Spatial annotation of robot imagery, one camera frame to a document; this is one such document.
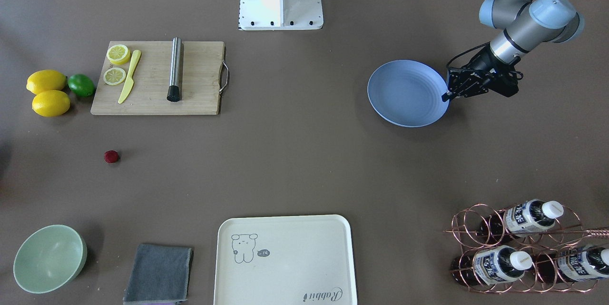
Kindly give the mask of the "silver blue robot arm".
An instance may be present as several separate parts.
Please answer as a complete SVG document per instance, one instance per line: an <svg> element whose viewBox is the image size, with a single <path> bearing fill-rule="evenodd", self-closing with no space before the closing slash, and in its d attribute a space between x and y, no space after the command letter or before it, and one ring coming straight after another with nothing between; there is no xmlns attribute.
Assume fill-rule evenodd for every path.
<svg viewBox="0 0 609 305"><path fill-rule="evenodd" d="M522 73L516 64L540 43L562 43L576 38L585 27L583 15L568 0L485 0L479 21L501 33L474 47L476 54L462 67L447 67L444 102L474 97L490 90L515 95Z"/></svg>

